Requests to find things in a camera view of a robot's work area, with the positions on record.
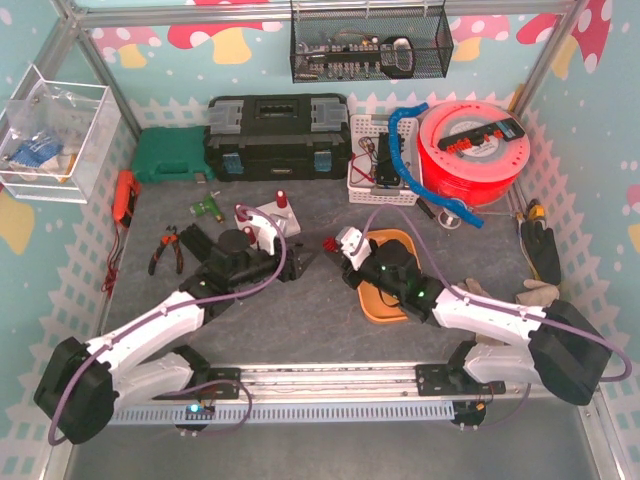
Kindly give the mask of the red cylinder bushing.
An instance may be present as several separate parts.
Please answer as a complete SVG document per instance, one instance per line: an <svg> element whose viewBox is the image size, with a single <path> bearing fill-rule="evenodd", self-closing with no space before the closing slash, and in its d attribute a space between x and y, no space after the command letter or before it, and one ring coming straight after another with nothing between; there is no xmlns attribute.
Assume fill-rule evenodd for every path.
<svg viewBox="0 0 640 480"><path fill-rule="evenodd" d="M249 240L249 244L250 245L254 245L256 243L256 236L254 233L254 230L252 227L250 226L245 226L243 228L243 232L246 234L248 240Z"/></svg>

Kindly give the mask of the white peg base plate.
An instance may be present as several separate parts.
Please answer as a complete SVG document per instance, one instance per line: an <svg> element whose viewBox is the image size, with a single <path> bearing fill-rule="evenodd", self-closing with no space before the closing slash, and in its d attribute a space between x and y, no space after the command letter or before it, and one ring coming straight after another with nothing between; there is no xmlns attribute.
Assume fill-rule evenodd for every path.
<svg viewBox="0 0 640 480"><path fill-rule="evenodd" d="M269 203L258 206L257 209L274 220L286 238L301 232L295 212L287 199L281 200L280 197L277 197ZM261 216L256 220L242 220L238 215L235 215L234 220L240 230L250 227L257 240L262 241L276 237L273 227Z"/></svg>

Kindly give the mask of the black ribbed rail block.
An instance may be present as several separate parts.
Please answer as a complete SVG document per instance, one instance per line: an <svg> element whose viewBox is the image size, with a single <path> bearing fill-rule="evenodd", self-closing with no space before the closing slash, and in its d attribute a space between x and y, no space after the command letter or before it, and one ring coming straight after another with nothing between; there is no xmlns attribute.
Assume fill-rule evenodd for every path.
<svg viewBox="0 0 640 480"><path fill-rule="evenodd" d="M186 249L203 264L210 263L213 258L214 241L195 223L183 229L179 234Z"/></svg>

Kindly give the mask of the green hose nozzle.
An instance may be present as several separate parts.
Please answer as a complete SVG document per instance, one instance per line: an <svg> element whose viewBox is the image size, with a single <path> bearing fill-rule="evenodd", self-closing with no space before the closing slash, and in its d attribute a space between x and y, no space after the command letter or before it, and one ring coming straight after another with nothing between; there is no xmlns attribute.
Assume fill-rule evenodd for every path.
<svg viewBox="0 0 640 480"><path fill-rule="evenodd" d="M211 214L218 223L222 223L225 220L223 213L221 212L216 200L213 196L209 195L202 201L196 202L190 206L190 212L194 217L201 217L206 214Z"/></svg>

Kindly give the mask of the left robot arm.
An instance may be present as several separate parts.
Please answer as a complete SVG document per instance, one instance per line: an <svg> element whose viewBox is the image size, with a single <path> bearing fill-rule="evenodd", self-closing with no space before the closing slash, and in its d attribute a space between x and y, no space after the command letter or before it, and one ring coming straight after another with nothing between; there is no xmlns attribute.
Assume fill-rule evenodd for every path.
<svg viewBox="0 0 640 480"><path fill-rule="evenodd" d="M115 413L155 398L190 399L194 411L210 413L219 392L243 390L239 375L213 375L187 345L152 357L236 301L299 277L296 249L286 243L288 218L246 205L237 213L242 226L224 231L208 258L157 306L101 336L69 337L55 347L34 394L51 421L50 445L85 443Z"/></svg>

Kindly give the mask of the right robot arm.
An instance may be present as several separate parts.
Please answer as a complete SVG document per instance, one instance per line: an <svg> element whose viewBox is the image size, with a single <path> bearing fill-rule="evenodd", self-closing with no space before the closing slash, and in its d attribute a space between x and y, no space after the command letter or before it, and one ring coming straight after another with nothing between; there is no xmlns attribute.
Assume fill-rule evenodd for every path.
<svg viewBox="0 0 640 480"><path fill-rule="evenodd" d="M526 306L447 286L425 274L400 239L379 243L354 227L327 238L323 247L350 288L369 285L374 298L408 317L495 340L493 346L473 344L451 371L480 384L538 384L567 403L590 403L612 350L572 304L554 299Z"/></svg>

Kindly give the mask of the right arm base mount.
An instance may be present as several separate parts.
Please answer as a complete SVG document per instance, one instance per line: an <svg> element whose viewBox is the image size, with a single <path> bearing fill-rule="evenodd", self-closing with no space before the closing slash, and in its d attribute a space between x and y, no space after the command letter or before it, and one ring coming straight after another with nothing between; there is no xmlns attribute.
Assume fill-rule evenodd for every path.
<svg viewBox="0 0 640 480"><path fill-rule="evenodd" d="M461 367L448 364L418 364L414 367L418 395L433 396L493 396L506 393L502 381L479 383Z"/></svg>

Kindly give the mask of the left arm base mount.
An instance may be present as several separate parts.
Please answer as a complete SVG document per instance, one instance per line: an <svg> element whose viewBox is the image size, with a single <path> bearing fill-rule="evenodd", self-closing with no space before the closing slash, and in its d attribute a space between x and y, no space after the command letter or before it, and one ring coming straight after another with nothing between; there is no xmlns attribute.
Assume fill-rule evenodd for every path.
<svg viewBox="0 0 640 480"><path fill-rule="evenodd" d="M209 367L207 370L195 373L188 387L195 387L205 383L217 381L193 393L199 401L230 400L239 398L237 383L241 380L241 369L237 367Z"/></svg>

